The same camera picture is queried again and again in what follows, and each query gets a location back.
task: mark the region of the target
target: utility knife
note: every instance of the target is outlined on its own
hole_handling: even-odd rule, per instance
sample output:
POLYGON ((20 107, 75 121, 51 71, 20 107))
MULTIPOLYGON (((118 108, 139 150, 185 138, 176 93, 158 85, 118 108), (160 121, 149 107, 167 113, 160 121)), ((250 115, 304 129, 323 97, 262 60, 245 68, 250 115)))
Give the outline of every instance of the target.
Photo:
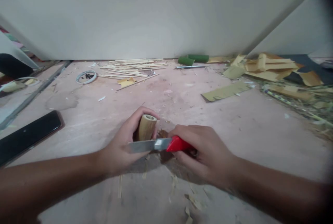
POLYGON ((176 152, 195 149, 191 144, 188 144, 177 135, 172 138, 157 138, 156 140, 131 142, 128 145, 132 153, 141 153, 153 150, 176 152))

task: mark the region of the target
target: metal blade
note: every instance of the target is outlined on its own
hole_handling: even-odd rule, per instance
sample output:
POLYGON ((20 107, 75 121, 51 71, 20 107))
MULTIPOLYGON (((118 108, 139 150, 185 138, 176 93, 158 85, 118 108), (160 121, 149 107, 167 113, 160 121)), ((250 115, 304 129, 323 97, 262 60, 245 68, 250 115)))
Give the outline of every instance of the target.
POLYGON ((141 153, 152 150, 165 150, 169 146, 172 138, 159 138, 150 141, 136 141, 131 142, 128 146, 132 153, 141 153))

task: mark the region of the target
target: hand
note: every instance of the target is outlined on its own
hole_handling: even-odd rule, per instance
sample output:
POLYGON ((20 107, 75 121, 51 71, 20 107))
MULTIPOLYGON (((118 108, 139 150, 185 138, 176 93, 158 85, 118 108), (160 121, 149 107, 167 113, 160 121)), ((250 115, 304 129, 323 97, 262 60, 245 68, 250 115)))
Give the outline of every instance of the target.
MULTIPOLYGON (((139 126, 143 114, 149 114, 159 119, 159 115, 146 107, 139 107, 130 118, 120 127, 113 140, 100 152, 100 165, 108 176, 115 176, 134 163, 136 160, 147 155, 149 152, 131 154, 125 150, 129 142, 133 142, 133 133, 139 126)), ((157 127, 152 139, 156 139, 157 127)))
POLYGON ((221 189, 231 187, 237 170, 233 155, 211 127, 177 125, 168 137, 178 135, 198 150, 197 156, 175 152, 176 159, 193 173, 221 189))

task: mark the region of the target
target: white wall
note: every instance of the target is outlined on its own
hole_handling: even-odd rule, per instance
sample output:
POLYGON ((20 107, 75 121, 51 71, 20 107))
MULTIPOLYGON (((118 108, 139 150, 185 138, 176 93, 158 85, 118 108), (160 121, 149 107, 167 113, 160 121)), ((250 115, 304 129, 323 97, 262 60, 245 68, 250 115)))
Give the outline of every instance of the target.
POLYGON ((333 11, 330 5, 327 0, 305 0, 249 55, 267 51, 277 55, 333 57, 333 11))
POLYGON ((0 0, 0 25, 41 59, 226 55, 297 0, 0 0))
POLYGON ((25 63, 31 68, 38 69, 38 65, 35 64, 33 60, 31 60, 22 50, 16 47, 11 40, 6 37, 0 31, 0 53, 10 54, 21 62, 25 63))

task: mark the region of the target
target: black phone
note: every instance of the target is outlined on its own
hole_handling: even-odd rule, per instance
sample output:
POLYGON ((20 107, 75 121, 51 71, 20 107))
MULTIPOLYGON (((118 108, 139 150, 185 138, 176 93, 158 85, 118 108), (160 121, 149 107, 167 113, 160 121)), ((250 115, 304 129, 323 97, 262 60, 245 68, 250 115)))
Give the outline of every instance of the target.
POLYGON ((0 140, 0 166, 12 161, 30 147, 63 127, 60 112, 53 110, 0 140))

